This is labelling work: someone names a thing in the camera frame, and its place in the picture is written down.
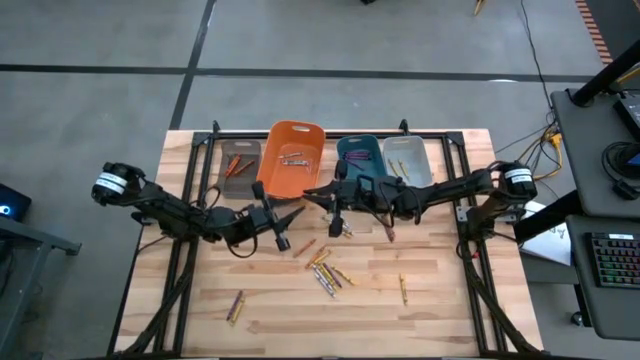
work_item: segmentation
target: blue light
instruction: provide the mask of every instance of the blue light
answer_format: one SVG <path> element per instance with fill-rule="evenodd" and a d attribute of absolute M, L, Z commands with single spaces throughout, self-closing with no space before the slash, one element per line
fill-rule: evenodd
<path fill-rule="evenodd" d="M 8 205 L 0 205 L 0 214 L 9 215 L 11 214 L 11 207 Z"/>

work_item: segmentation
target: concrete floor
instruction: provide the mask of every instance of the concrete floor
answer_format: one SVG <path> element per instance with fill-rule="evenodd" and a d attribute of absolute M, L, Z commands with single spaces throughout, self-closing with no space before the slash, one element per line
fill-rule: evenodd
<path fill-rule="evenodd" d="M 186 67 L 205 4 L 5 0 L 0 63 Z M 593 75 L 602 67 L 573 0 L 526 4 L 545 75 Z M 491 0 L 475 18 L 473 6 L 218 0 L 199 66 L 536 74 L 519 2 Z M 0 72 L 0 182 L 34 199 L 29 224 L 84 244 L 77 258 L 50 258 L 33 304 L 40 317 L 23 326 L 19 354 L 67 359 L 106 351 L 140 229 L 129 211 L 94 204 L 90 187 L 105 161 L 135 164 L 153 178 L 182 79 Z M 537 82 L 197 76 L 181 128 L 209 128 L 216 119 L 226 129 L 267 129 L 284 118 L 387 128 L 407 118 L 413 128 L 489 128 L 497 149 L 543 126 L 546 113 Z M 525 145 L 499 157 L 511 160 Z M 548 184 L 559 195 L 572 190 L 570 169 Z M 553 201 L 540 189 L 540 202 Z M 628 359 L 640 350 L 571 326 L 570 287 L 530 290 L 554 354 Z"/>

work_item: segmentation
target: orange and black tape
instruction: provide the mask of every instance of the orange and black tape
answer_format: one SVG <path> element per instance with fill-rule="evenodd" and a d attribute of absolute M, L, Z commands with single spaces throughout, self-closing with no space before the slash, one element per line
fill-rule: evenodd
<path fill-rule="evenodd" d="M 596 21 L 593 19 L 593 15 L 591 14 L 591 10 L 589 10 L 589 6 L 587 5 L 585 0 L 576 0 L 576 5 L 578 6 L 580 15 L 582 15 L 584 24 L 587 26 L 589 35 L 591 35 L 593 45 L 595 45 L 596 50 L 598 51 L 600 60 L 602 60 L 602 63 L 605 65 L 610 64 L 613 61 L 613 59 L 611 58 L 611 53 L 609 52 L 609 48 L 607 47 L 607 44 L 604 42 L 604 39 L 600 34 L 600 29 L 598 29 L 598 24 L 596 24 Z"/>

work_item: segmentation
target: gray tray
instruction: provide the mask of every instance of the gray tray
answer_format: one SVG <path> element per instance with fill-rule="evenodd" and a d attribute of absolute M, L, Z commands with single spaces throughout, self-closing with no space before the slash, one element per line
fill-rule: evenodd
<path fill-rule="evenodd" d="M 427 158 L 427 152 L 424 149 L 424 142 L 421 137 L 390 137 L 384 140 L 382 146 L 384 166 L 387 168 L 387 174 L 391 176 L 395 175 L 389 165 L 388 160 L 391 160 L 394 168 L 398 172 L 398 176 L 401 176 L 407 185 L 425 187 L 433 183 L 429 159 Z M 409 175 L 408 177 L 405 176 L 400 169 L 398 160 L 404 163 L 407 174 Z"/>
<path fill-rule="evenodd" d="M 256 182 L 261 159 L 260 143 L 252 140 L 228 140 L 222 144 L 222 161 L 218 172 L 218 182 L 222 196 L 228 199 L 248 199 L 254 198 L 251 184 Z M 229 163 L 237 154 L 242 157 L 236 169 L 253 160 L 251 166 L 236 176 L 225 177 L 224 172 L 229 167 Z"/>

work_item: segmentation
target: gray desk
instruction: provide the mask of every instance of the gray desk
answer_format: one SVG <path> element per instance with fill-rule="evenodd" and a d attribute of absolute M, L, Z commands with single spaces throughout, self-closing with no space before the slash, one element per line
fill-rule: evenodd
<path fill-rule="evenodd" d="M 640 340 L 640 290 L 597 287 L 584 240 L 587 232 L 640 234 L 640 223 L 572 215 L 567 218 L 567 229 L 584 295 L 578 303 L 585 324 L 590 322 L 602 338 Z"/>
<path fill-rule="evenodd" d="M 553 261 L 520 253 L 524 273 L 528 282 L 547 284 L 577 285 L 578 275 L 575 266 L 565 266 Z"/>
<path fill-rule="evenodd" d="M 0 297 L 0 359 L 6 359 L 47 256 L 54 248 L 64 250 L 67 255 L 77 255 L 81 245 L 4 217 L 0 217 L 0 237 L 12 243 L 13 256 L 17 259 L 5 293 Z"/>
<path fill-rule="evenodd" d="M 635 141 L 613 109 L 616 96 L 598 95 L 588 107 L 578 107 L 565 91 L 551 94 L 562 131 L 576 190 L 515 226 L 519 240 L 564 222 L 567 215 L 639 219 L 640 201 L 618 197 L 601 165 L 602 151 L 616 141 Z"/>

